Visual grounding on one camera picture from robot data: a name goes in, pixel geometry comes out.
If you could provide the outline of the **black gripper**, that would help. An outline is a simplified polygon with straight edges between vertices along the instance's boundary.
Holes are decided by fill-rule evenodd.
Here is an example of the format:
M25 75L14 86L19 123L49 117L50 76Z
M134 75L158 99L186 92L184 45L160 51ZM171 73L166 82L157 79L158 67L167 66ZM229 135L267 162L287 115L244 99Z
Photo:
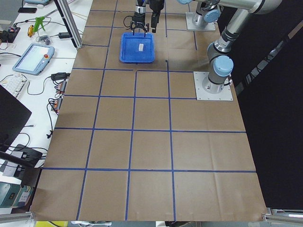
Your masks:
M134 15L131 16L130 29L133 35L135 35L135 29L149 30L149 24L145 23L146 4L148 0L137 0L135 5ZM156 33L157 23L151 24L152 32Z
M161 10L164 8L164 0L150 0L149 7L152 10L152 24L159 22Z

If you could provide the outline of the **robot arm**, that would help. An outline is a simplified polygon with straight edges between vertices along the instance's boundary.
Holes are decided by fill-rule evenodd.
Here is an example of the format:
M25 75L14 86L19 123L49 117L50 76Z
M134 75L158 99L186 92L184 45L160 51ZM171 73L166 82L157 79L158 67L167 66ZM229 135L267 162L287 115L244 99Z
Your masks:
M210 68L208 76L202 82L202 88L207 93L219 94L226 86L225 81L234 67L232 59L227 54L249 18L253 14L270 13L280 4L280 0L200 0L198 2L195 15L205 23L211 23L220 17L219 6L236 9L220 38L210 43L207 48Z
M134 14L128 16L131 19L130 24L124 24L124 26L133 33L135 33L136 29L142 29L144 33L156 33L160 14L164 9L164 3L165 1L163 0L137 0L135 2ZM217 0L200 1L194 13L186 14L190 16L189 22L197 27L206 27L215 22L221 14L217 7L218 3L219 1ZM152 10L150 23L145 22L147 5Z

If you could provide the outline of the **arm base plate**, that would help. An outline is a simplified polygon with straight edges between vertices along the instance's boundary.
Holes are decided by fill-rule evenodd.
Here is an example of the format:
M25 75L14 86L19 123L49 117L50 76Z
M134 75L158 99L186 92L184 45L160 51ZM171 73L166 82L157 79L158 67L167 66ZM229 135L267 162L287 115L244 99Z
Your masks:
M209 72L194 71L196 99L198 101L233 101L230 81L227 78L221 85L213 84Z
M214 32L215 20L216 17L211 16L210 12L205 15L199 15L195 12L186 13L186 23L188 31Z

